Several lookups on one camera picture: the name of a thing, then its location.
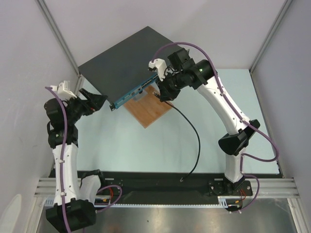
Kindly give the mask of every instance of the black cable end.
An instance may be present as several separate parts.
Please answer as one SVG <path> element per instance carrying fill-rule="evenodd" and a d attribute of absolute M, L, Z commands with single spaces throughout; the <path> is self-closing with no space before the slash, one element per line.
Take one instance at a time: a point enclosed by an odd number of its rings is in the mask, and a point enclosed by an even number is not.
<path fill-rule="evenodd" d="M 157 93 L 156 91 L 154 91 L 152 94 L 153 94 L 155 97 L 157 97 L 158 99 L 160 99 L 160 95 L 159 95 L 159 93 Z"/>

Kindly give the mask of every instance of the white bracket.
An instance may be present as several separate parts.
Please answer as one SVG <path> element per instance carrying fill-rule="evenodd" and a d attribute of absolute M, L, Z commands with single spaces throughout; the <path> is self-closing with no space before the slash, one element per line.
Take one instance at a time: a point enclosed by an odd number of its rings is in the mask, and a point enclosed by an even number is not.
<path fill-rule="evenodd" d="M 157 69 L 157 75 L 159 76 L 159 79 L 161 82 L 165 79 L 165 69 L 167 68 L 166 62 L 163 59 L 155 59 L 153 62 L 149 62 L 149 68 L 150 69 Z"/>
<path fill-rule="evenodd" d="M 58 86 L 51 85 L 52 91 L 61 99 L 69 100 L 70 98 L 77 98 L 77 96 L 70 91 L 68 83 L 68 81 L 63 81 Z"/>

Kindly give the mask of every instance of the metal floor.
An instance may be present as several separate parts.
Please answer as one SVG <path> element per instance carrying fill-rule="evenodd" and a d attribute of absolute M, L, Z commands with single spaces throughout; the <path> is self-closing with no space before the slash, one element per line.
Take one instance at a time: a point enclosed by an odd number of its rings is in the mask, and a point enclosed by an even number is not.
<path fill-rule="evenodd" d="M 111 208 L 86 229 L 86 233 L 296 232 L 287 199 L 259 199 L 242 214 L 215 208 Z M 44 213 L 37 233 L 57 233 Z"/>

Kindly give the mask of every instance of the light blue table surface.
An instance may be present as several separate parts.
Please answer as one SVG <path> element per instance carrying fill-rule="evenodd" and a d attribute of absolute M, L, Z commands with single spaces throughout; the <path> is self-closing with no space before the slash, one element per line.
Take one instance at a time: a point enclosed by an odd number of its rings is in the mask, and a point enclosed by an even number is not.
<path fill-rule="evenodd" d="M 227 91 L 241 110 L 258 119 L 267 133 L 257 96 L 248 70 L 219 69 Z M 85 81 L 83 88 L 97 90 Z M 201 138 L 201 156 L 195 172 L 223 173 L 225 154 L 218 140 L 225 127 L 210 104 L 190 87 L 182 89 L 174 105 L 196 127 Z M 185 119 L 171 109 L 147 129 L 122 106 L 111 112 L 109 102 L 91 116 L 83 116 L 76 124 L 79 130 L 78 170 L 189 172 L 196 161 L 198 141 Z M 248 153 L 271 159 L 270 143 L 258 133 L 250 140 Z M 244 160 L 244 172 L 278 174 L 276 162 Z"/>

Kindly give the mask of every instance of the white wall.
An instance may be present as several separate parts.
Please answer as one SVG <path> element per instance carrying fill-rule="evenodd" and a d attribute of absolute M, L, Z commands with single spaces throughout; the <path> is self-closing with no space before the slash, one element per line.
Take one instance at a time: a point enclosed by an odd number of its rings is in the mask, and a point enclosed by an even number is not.
<path fill-rule="evenodd" d="M 284 0 L 46 2 L 78 65 L 151 26 L 172 41 L 201 46 L 217 68 L 248 69 Z"/>
<path fill-rule="evenodd" d="M 311 216 L 311 1 L 294 1 L 254 72 L 287 177 Z"/>
<path fill-rule="evenodd" d="M 34 0 L 1 1 L 0 22 L 0 215 L 21 194 L 20 233 L 38 178 L 52 166 L 44 86 L 75 76 Z"/>

